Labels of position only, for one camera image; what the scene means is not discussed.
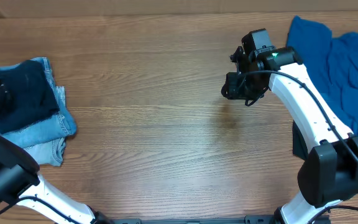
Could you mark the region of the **dark navy shirt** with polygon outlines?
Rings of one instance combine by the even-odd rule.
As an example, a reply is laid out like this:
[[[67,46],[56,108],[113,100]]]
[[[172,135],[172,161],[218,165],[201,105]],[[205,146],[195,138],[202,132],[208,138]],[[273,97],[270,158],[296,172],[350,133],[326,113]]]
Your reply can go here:
[[[17,131],[59,112],[52,87],[40,62],[26,60],[17,67],[0,70],[11,100],[0,108],[0,133]]]

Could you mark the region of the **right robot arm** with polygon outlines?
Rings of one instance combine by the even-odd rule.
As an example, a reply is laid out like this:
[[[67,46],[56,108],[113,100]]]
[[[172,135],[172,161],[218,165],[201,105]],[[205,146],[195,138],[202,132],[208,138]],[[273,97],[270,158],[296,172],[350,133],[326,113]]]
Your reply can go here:
[[[222,96],[251,106],[268,91],[277,95],[293,118],[293,153],[303,159],[296,196],[244,221],[329,223],[329,211],[358,194],[358,135],[325,102],[296,50],[276,48],[265,29],[245,35],[230,59],[236,71],[226,75]]]

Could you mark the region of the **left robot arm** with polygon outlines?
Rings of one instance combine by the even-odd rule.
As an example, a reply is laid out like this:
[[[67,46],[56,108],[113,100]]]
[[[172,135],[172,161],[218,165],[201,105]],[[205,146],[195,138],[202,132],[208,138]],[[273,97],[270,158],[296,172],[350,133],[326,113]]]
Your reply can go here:
[[[0,135],[0,203],[27,207],[55,223],[108,224],[112,221],[86,204],[77,202],[50,184],[40,166],[25,150]]]

